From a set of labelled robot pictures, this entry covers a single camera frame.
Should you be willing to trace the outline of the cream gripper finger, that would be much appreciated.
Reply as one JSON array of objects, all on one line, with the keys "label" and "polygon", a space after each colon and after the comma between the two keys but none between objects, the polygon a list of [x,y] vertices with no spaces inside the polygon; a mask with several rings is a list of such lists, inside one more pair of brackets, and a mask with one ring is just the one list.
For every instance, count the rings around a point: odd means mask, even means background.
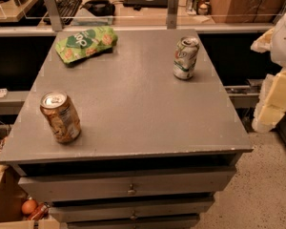
[{"label": "cream gripper finger", "polygon": [[251,50],[254,52],[269,52],[271,50],[272,36],[274,33],[274,28],[271,28],[264,32],[261,36],[257,38],[251,45]]},{"label": "cream gripper finger", "polygon": [[252,127],[256,132],[267,133],[286,114],[286,69],[276,75],[267,74],[262,82],[259,101],[255,106]]}]

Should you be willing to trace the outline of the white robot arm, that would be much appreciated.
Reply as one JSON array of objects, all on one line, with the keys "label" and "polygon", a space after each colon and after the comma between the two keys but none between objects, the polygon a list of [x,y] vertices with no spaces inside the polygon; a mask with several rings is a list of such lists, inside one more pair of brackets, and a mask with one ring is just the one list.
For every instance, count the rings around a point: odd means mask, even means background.
[{"label": "white robot arm", "polygon": [[252,127],[256,132],[267,133],[286,114],[286,12],[252,44],[251,50],[269,52],[271,60],[281,67],[276,75],[266,75],[255,106]]}]

